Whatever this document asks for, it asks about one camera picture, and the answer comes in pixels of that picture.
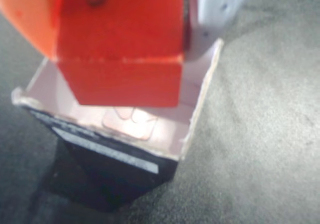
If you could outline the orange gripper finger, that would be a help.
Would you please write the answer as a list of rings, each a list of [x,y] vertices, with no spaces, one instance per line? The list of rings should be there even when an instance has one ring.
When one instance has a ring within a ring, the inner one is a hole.
[[[62,0],[0,0],[1,14],[41,54],[56,52]]]

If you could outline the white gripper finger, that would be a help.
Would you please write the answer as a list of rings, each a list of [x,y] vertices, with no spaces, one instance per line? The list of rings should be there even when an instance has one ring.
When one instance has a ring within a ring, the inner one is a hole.
[[[200,59],[236,17],[246,0],[189,0],[186,59]]]

